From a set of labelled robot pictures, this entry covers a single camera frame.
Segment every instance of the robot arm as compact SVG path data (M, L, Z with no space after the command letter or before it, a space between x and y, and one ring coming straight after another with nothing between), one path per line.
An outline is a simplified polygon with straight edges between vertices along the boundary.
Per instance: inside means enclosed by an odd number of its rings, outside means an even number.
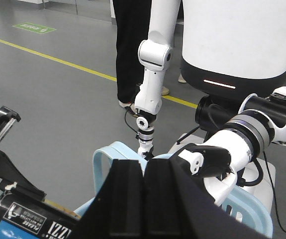
M162 106L162 85L171 56L173 35L180 0L152 1L148 39L138 49L138 59L145 66L143 84L135 98L140 147L138 154L148 156L153 150L153 122Z
M203 178L206 192L221 205L236 185L236 173L271 142L286 146L286 87L275 89L267 99L248 96L239 113L208 141L186 146L175 155L185 161L189 175ZM217 153L210 155L208 146L215 147ZM218 149L225 149L230 159Z

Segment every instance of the person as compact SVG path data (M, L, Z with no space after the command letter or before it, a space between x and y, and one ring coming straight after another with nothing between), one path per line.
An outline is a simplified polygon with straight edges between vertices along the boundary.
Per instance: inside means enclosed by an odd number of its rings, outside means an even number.
M139 44L147 39L151 0L113 0L117 39L116 39L116 78L119 105L136 115L134 108L138 85L143 82L144 66L137 56ZM162 96L169 89L163 87Z

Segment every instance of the green floor sign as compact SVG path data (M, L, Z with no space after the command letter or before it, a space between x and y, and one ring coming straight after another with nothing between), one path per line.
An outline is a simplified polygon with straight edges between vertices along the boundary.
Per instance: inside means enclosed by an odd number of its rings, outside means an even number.
M14 27L23 29L23 30L27 30L27 31L33 31L39 34L45 34L51 31L55 31L56 29L54 28L50 28L47 26L41 26L41 25L37 25L37 24L33 24L30 22L25 22L25 23L21 23L21 24L17 24L17 25L13 25Z

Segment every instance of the printed label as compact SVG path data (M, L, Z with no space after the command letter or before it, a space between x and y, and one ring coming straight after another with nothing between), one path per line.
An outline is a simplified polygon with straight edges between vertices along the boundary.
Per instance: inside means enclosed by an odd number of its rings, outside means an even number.
M48 234L45 236L47 239L66 239L71 233L71 230L67 227L57 223L52 222Z
M39 233L46 220L46 217L18 203L12 203L3 218L34 234Z

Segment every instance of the black object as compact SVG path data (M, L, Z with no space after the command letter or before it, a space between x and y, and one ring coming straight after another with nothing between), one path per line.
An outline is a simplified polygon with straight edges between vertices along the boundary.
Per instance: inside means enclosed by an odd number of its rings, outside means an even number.
M178 150L170 158L172 161L176 161L187 175L191 175L190 164L186 160L179 157L179 154L184 150L188 150L192 153L199 152L204 157L203 165L193 177L218 177L224 173L231 172L231 156L227 149L217 146L196 145L194 143L189 143Z
M150 160L142 179L138 161L114 160L68 239L266 238L215 206L176 160Z
M234 101L205 96L200 100L196 109L195 122L202 130L213 135L238 113L239 107L240 104Z
M0 108L0 141L11 129L15 121L20 121L19 114L9 108L3 106ZM43 200L45 193L33 184L31 184L13 165L7 155L0 150L0 189L4 191L4 187L9 184L17 183L18 191L29 195L37 200Z
M286 101L281 101L280 99L286 99L286 97L273 94L270 99L272 99L272 101L253 96L247 101L244 109L262 111L269 116L278 127L282 128L286 124Z
M66 239L77 221L15 189L0 196L0 238Z
M102 188L69 239L141 238L142 200L138 161L113 160Z

